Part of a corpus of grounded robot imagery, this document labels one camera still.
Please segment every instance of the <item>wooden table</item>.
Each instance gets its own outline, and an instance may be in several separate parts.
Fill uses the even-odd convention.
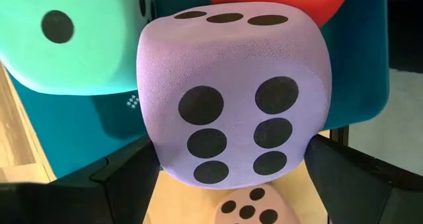
[[[1,66],[0,182],[55,179],[13,84]],[[327,213],[304,163],[272,185],[286,197],[302,224],[327,224]],[[211,223],[217,204],[230,192],[187,186],[161,172],[144,224]]]

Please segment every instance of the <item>light wood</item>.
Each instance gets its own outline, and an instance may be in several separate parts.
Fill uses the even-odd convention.
[[[55,176],[20,102],[0,65],[0,182],[50,182]],[[327,213],[302,163],[271,183],[292,205],[302,224],[326,224]],[[209,224],[231,190],[187,186],[161,172],[143,224]]]

